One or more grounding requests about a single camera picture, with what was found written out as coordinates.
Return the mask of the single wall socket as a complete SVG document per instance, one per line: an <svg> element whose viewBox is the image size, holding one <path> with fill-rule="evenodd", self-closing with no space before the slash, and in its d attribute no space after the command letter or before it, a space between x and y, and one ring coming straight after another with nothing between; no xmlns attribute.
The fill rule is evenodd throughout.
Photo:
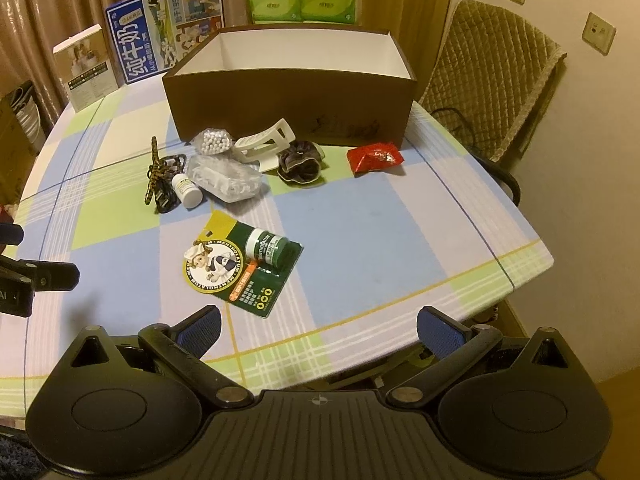
<svg viewBox="0 0 640 480"><path fill-rule="evenodd" d="M602 55L608 55L616 34L616 27L599 15L590 12L586 19L582 40Z"/></svg>

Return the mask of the checkered tablecloth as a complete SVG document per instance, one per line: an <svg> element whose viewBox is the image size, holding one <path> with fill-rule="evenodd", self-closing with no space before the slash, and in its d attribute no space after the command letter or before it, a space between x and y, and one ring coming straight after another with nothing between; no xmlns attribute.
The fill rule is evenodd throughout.
<svg viewBox="0 0 640 480"><path fill-rule="evenodd" d="M401 162L354 174L348 148L320 151L319 179L222 182L160 214L152 162L198 156L179 138L162 82L64 110L18 206L10 256L69 261L70 292L40 292L1 319L1 413L22 417L78 330L113 336L174 324L206 304L222 316L205 361L253 391L353 370L416 341L426 304L467 320L551 268L512 200L419 105Z"/></svg>

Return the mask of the dark brown scrunchie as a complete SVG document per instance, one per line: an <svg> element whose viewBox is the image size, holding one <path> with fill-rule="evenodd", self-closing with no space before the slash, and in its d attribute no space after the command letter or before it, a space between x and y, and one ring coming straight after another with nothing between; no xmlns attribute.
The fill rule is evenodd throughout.
<svg viewBox="0 0 640 480"><path fill-rule="evenodd" d="M278 176L282 181L310 185L319 180L326 154L317 143L293 141L278 157Z"/></svg>

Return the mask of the small white product box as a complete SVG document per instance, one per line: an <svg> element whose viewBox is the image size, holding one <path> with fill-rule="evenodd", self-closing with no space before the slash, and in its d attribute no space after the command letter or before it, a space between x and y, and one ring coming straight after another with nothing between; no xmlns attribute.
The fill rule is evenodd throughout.
<svg viewBox="0 0 640 480"><path fill-rule="evenodd" d="M99 24L60 42L52 53L58 79L75 112L84 110L118 89Z"/></svg>

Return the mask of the leopard print hair clip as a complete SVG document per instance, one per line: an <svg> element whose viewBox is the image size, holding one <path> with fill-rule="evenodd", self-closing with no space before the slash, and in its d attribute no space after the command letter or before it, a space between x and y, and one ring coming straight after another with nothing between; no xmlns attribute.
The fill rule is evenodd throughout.
<svg viewBox="0 0 640 480"><path fill-rule="evenodd" d="M156 136L151 138L151 163L146 173L148 177L148 187L146 188L144 203L149 205L154 200L156 193L162 189L160 180L162 180L162 172L160 171L160 154L158 154L158 145Z"/></svg>

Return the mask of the green blister card with bottle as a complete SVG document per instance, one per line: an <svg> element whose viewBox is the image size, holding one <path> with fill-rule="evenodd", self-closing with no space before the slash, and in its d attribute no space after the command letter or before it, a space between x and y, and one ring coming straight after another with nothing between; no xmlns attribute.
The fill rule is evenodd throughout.
<svg viewBox="0 0 640 480"><path fill-rule="evenodd" d="M266 318L302 252L285 236L215 210L183 254L183 275L198 292Z"/></svg>

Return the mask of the white plastic hair claw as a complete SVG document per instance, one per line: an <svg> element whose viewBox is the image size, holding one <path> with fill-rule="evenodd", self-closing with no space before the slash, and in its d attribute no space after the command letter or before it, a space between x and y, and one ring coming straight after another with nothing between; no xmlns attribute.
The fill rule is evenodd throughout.
<svg viewBox="0 0 640 480"><path fill-rule="evenodd" d="M295 140L296 135L291 126L281 118L262 132L236 140L231 153L238 162L254 165L264 174L278 169L279 154L287 150Z"/></svg>

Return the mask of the small white pill bottle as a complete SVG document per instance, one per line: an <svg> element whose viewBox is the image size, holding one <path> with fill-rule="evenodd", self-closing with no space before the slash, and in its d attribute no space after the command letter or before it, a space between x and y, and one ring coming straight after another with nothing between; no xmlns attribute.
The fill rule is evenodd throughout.
<svg viewBox="0 0 640 480"><path fill-rule="evenodd" d="M186 209L191 210L197 207L203 200L201 189L182 172L171 178L171 186Z"/></svg>

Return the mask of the blue milk carton box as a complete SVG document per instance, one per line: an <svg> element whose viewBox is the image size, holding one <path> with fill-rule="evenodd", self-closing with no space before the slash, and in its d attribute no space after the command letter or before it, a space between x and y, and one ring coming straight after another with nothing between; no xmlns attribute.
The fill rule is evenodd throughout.
<svg viewBox="0 0 640 480"><path fill-rule="evenodd" d="M224 27L224 0L124 0L105 9L126 84L165 73Z"/></svg>

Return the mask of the red snack packet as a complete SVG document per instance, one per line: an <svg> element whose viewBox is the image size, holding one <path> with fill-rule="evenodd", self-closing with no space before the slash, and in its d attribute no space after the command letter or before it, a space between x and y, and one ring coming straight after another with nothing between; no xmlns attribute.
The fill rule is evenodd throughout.
<svg viewBox="0 0 640 480"><path fill-rule="evenodd" d="M354 176L394 168L404 162L393 143L383 142L352 148L347 151L346 157Z"/></svg>

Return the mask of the clear box of floss picks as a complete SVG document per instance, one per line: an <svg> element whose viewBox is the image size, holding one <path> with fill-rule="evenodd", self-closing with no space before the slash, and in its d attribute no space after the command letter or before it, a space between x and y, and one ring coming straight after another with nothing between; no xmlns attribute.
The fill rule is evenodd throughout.
<svg viewBox="0 0 640 480"><path fill-rule="evenodd" d="M262 174L227 155L193 155L186 162L186 175L227 204L250 200L262 192Z"/></svg>

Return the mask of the bag of white beads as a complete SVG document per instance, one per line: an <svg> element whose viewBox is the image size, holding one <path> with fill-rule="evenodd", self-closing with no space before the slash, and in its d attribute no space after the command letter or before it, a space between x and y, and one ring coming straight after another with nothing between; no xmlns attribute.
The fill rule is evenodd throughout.
<svg viewBox="0 0 640 480"><path fill-rule="evenodd" d="M220 155L232 149L233 140L227 130L207 128L198 133L190 141L198 154Z"/></svg>

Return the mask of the brown cardboard box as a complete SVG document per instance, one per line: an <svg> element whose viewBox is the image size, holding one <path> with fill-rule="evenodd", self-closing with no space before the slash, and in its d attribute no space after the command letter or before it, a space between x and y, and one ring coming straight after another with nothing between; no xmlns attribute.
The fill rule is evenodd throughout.
<svg viewBox="0 0 640 480"><path fill-rule="evenodd" d="M206 128L244 138L285 119L300 140L399 145L417 84L389 32L330 24L224 28L163 76L183 141Z"/></svg>

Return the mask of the quilted chair cushion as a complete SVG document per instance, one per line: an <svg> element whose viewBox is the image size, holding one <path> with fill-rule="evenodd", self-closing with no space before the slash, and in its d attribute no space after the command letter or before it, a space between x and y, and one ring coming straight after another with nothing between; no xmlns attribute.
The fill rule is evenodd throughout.
<svg viewBox="0 0 640 480"><path fill-rule="evenodd" d="M521 156L554 95L566 56L518 14L461 0L420 104L477 155L492 162Z"/></svg>

